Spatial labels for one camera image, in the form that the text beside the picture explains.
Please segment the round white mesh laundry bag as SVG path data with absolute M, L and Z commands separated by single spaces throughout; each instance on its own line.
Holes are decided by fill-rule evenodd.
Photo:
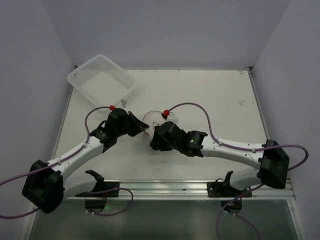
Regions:
M 142 118 L 142 122 L 149 125 L 149 128 L 143 132 L 144 138 L 148 143 L 150 143 L 154 137 L 155 128 L 165 123 L 162 113 L 163 112 L 158 110 L 151 110 Z

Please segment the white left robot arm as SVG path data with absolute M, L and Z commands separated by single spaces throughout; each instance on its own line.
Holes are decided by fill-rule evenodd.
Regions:
M 53 212 L 64 199 L 78 194 L 105 197 L 108 189 L 104 178 L 93 170 L 87 170 L 78 181 L 69 177 L 85 163 L 113 147 L 118 138 L 134 137 L 149 128 L 131 111 L 109 106 L 110 113 L 78 146 L 67 153 L 43 162 L 36 161 L 22 189 L 22 195 L 45 214 Z

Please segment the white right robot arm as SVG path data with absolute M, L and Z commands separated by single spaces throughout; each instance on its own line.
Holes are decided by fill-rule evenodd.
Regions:
M 154 151 L 176 150 L 187 157 L 220 158 L 247 165 L 225 177 L 225 183 L 238 191 L 261 184 L 273 189 L 286 187 L 290 158 L 274 140 L 268 139 L 264 144 L 214 140 L 205 132 L 185 132 L 168 121 L 154 127 L 150 147 Z

